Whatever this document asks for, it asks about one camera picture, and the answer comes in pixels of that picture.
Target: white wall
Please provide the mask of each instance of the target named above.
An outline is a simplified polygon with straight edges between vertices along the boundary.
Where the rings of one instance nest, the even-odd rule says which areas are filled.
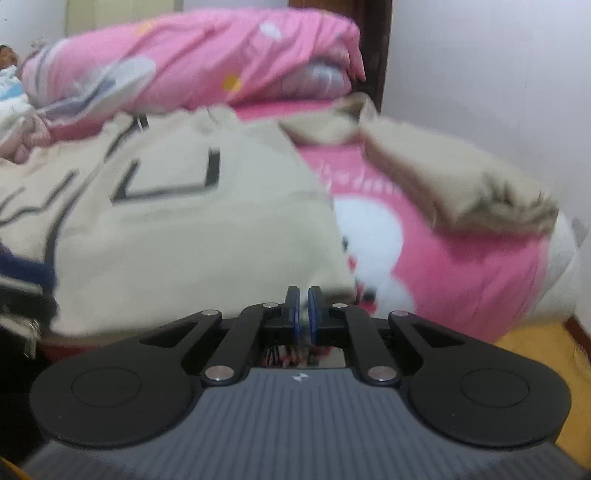
[[[233,8],[258,7],[281,8],[287,7],[287,0],[184,0],[184,9],[192,8]]]
[[[518,163],[591,224],[591,1],[395,5],[384,112]],[[591,331],[591,238],[582,255]]]
[[[64,36],[66,0],[0,0],[0,44],[26,56],[32,42]]]

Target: black stripe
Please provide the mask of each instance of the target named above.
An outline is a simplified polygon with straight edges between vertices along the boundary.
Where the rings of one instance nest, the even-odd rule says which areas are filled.
[[[129,182],[133,179],[138,168],[139,160],[134,160],[125,173],[125,176],[117,186],[115,194],[111,197],[111,203],[124,202],[127,200],[145,200],[155,197],[203,193],[205,190],[215,187],[219,182],[220,151],[211,149],[209,150],[209,162],[207,164],[207,173],[205,177],[205,183],[203,185],[187,185],[183,187],[155,189],[145,193],[127,194]]]
[[[107,153],[105,155],[105,161],[109,160],[110,157],[117,151],[117,149],[121,146],[121,144],[127,140],[133,133],[139,132],[141,129],[148,128],[148,118],[145,115],[135,116],[131,125],[123,132],[119,134],[117,138],[113,140],[109,148],[107,149]]]
[[[6,206],[14,200],[15,197],[19,196],[22,192],[26,190],[25,187],[19,187],[14,192],[12,192],[8,197],[6,197],[2,203],[0,203],[0,213],[6,208]]]
[[[70,201],[65,205],[62,209],[58,217],[53,222],[51,229],[49,230],[49,235],[47,236],[47,242],[45,244],[45,255],[44,255],[44,262],[49,267],[55,270],[55,263],[56,263],[56,243],[57,243],[57,235],[59,233],[61,224],[66,219],[68,213],[72,211],[73,206],[76,202],[80,199],[81,195],[85,192],[88,188],[88,185],[94,179],[94,176],[89,176],[84,183],[78,188],[78,191],[72,196]],[[53,294],[54,288],[44,288],[43,293]]]
[[[79,174],[78,171],[71,171],[66,178],[61,181],[61,183],[57,186],[57,188],[51,192],[51,195],[47,198],[45,203],[40,207],[25,207],[19,211],[17,211],[14,215],[6,220],[0,220],[0,227],[6,226],[9,223],[12,223],[14,220],[17,220],[22,215],[28,215],[30,213],[41,213],[42,211],[46,210],[51,206],[57,196],[70,184],[72,180]]]

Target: folded blanket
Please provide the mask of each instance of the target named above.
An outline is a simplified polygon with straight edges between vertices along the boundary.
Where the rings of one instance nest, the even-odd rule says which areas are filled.
[[[292,284],[335,299],[354,288],[332,203],[293,144],[223,106],[121,115],[35,150],[0,176],[0,238],[55,271],[43,293],[60,307],[51,330],[69,337],[233,316]],[[0,286],[15,278],[40,284],[0,272]]]
[[[46,46],[23,88],[60,139],[95,134],[117,111],[168,113],[216,102],[338,98],[364,79],[359,28],[302,9],[197,9]]]
[[[300,144],[362,139],[368,160],[404,190],[433,228],[516,234],[554,228],[558,206],[521,170],[458,138],[379,116],[365,94],[280,122]]]

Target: pink blanket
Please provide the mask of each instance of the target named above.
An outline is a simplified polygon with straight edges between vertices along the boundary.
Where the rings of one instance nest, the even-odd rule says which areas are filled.
[[[318,107],[272,103],[238,114],[248,120]],[[357,300],[370,314],[406,310],[490,342],[527,314],[545,277],[546,237],[434,233],[402,191],[365,161],[361,145],[299,151],[333,196]]]
[[[22,85],[65,139],[96,132],[118,110],[165,113],[280,98],[286,89],[295,95],[309,64],[314,78],[322,67],[344,73],[337,96],[350,90],[347,73],[364,79],[355,23],[319,10],[195,10],[65,38],[25,63]]]

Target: cartoon print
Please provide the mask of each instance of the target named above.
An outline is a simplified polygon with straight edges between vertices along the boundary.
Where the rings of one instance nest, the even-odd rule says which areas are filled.
[[[392,310],[414,312],[412,295],[393,275],[404,243],[395,212],[358,195],[337,194],[333,199],[357,284],[358,304],[378,318],[388,318]]]

